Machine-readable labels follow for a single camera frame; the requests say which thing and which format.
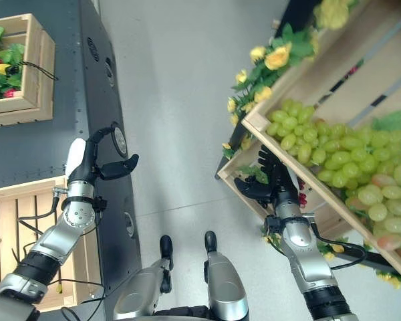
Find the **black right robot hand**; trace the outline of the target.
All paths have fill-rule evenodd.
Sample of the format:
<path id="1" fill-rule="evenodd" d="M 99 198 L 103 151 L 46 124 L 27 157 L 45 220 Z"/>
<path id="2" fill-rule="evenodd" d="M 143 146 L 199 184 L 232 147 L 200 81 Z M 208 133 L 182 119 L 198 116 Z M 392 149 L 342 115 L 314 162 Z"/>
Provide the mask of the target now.
<path id="1" fill-rule="evenodd" d="M 264 144 L 258 156 L 260 171 L 267 177 L 267 183 L 259 182 L 255 175 L 249 175 L 245 180 L 235 178 L 238 191 L 264 207 L 268 204 L 276 207 L 287 202 L 299 205 L 299 192 L 287 167 Z"/>

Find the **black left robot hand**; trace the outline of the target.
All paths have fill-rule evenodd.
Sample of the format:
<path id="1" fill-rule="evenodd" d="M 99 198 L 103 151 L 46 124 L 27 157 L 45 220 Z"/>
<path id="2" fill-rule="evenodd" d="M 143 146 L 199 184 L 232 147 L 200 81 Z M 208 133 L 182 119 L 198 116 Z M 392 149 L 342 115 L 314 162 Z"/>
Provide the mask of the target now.
<path id="1" fill-rule="evenodd" d="M 98 166 L 98 145 L 105 136 L 112 137 L 112 143 L 116 152 L 127 156 L 126 139 L 117 122 L 101 128 L 88 139 L 76 138 L 70 145 L 65 164 L 65 176 L 68 182 L 85 181 L 93 185 L 97 178 L 103 181 L 111 181 L 128 176 L 137 166 L 139 156 L 133 154 L 129 158 Z"/>

